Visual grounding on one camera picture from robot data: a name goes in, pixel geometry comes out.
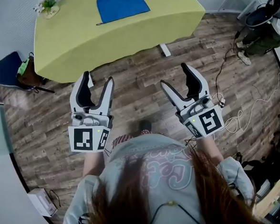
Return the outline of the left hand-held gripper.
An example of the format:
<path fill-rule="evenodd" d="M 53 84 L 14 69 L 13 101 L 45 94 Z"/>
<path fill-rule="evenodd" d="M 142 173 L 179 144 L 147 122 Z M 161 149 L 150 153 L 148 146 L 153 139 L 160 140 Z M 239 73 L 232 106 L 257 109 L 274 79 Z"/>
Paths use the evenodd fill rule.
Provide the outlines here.
<path fill-rule="evenodd" d="M 95 106 L 91 100 L 89 78 L 90 73 L 85 71 L 74 84 L 70 95 L 73 114 L 68 135 L 72 152 L 103 152 L 112 129 L 113 116 L 109 116 L 109 110 L 113 98 L 114 79 L 109 77 L 105 82 L 99 103 Z"/>

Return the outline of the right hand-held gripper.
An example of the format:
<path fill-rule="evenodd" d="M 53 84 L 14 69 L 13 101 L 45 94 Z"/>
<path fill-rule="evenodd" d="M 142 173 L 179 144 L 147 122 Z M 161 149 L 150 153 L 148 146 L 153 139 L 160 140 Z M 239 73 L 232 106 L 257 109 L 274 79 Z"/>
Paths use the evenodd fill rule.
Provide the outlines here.
<path fill-rule="evenodd" d="M 173 106 L 179 121 L 192 132 L 195 138 L 213 135 L 225 126 L 221 107 L 212 102 L 208 83 L 199 71 L 186 63 L 181 64 L 186 75 L 187 98 L 183 98 L 168 82 L 160 85 Z"/>

